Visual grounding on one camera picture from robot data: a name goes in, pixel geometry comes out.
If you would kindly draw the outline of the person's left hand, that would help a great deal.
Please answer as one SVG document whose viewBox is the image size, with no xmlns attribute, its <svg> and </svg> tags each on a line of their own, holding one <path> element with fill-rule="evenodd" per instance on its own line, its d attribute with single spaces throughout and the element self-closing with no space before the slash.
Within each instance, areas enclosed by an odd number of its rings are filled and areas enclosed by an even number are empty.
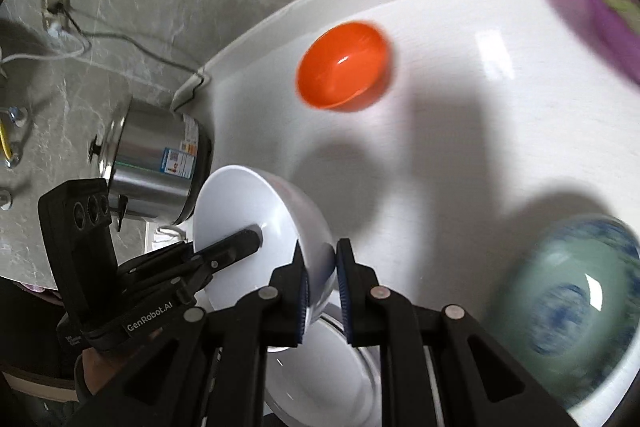
<svg viewBox="0 0 640 427">
<path fill-rule="evenodd" d="M 142 341 L 122 353 L 101 353 L 93 347 L 85 349 L 77 358 L 74 367 L 75 390 L 80 403 L 96 395 L 119 371 L 127 365 L 145 346 L 152 343 L 163 329 L 157 329 Z"/>
</svg>

